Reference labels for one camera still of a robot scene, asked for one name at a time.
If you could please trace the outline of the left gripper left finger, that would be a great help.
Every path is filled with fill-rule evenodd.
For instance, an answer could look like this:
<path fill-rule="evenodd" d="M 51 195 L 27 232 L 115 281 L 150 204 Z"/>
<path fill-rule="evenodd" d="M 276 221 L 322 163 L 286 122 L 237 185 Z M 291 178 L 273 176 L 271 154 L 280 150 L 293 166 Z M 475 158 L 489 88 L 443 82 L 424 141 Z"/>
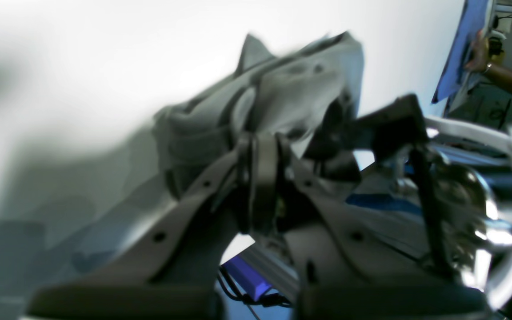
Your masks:
<path fill-rule="evenodd" d="M 225 320 L 216 275 L 232 239 L 250 231 L 254 142 L 243 135 L 169 213 L 110 263 L 36 293 L 25 318 Z"/>

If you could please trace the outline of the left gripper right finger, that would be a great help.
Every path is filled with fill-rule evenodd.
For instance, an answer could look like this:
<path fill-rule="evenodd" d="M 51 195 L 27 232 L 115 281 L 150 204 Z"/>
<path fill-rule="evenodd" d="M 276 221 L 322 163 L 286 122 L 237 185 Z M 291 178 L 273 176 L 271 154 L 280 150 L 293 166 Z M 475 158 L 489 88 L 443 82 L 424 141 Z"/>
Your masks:
<path fill-rule="evenodd" d="M 300 281 L 295 320 L 485 320 L 483 293 L 425 271 L 333 198 L 282 138 L 260 138 L 260 202 L 276 205 Z"/>

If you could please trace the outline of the person hand in background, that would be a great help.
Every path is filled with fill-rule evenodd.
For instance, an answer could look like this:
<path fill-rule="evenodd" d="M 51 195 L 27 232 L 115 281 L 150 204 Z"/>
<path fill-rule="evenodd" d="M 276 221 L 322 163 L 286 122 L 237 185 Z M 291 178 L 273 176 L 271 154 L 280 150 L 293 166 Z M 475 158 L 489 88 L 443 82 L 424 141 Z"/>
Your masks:
<path fill-rule="evenodd" d="M 478 31 L 476 37 L 471 41 L 471 58 L 464 65 L 467 72 L 484 74 L 490 68 L 488 39 L 484 30 Z"/>

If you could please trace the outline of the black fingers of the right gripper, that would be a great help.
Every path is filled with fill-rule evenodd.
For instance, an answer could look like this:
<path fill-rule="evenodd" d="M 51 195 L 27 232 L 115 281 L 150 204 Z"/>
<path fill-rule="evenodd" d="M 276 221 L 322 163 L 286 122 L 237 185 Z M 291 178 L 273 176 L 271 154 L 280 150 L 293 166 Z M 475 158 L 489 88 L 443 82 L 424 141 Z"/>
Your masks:
<path fill-rule="evenodd" d="M 361 170 L 354 152 L 367 150 L 376 162 L 394 157 L 406 147 L 429 141 L 418 97 L 399 97 L 390 105 L 360 118 L 349 118 L 344 104 L 331 103 L 303 158 L 325 180 L 358 182 Z"/>

